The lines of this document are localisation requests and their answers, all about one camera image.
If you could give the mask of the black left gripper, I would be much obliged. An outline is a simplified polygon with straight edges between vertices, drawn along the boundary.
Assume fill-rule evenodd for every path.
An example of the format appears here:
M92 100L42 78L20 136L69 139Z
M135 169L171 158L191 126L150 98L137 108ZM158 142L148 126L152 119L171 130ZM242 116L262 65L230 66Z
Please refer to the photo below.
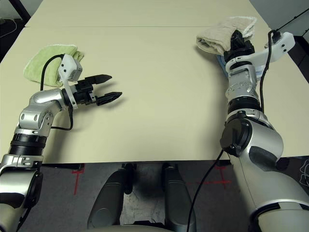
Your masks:
M122 95L122 92L110 92L101 97L93 95L92 84L102 84L110 79L112 79L110 75L99 74L86 77L84 79L85 81L78 81L74 85L76 91L73 94L76 103L85 105L96 103L97 106L101 106L118 99Z

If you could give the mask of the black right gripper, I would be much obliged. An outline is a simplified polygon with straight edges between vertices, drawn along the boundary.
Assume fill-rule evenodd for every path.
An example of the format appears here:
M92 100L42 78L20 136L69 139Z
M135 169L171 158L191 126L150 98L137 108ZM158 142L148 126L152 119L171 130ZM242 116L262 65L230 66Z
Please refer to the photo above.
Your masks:
M255 52L254 46L250 40L245 41L242 33L238 30L235 30L232 33L231 39L231 48L229 51L224 52L224 60L228 63L230 60L239 57L253 54Z

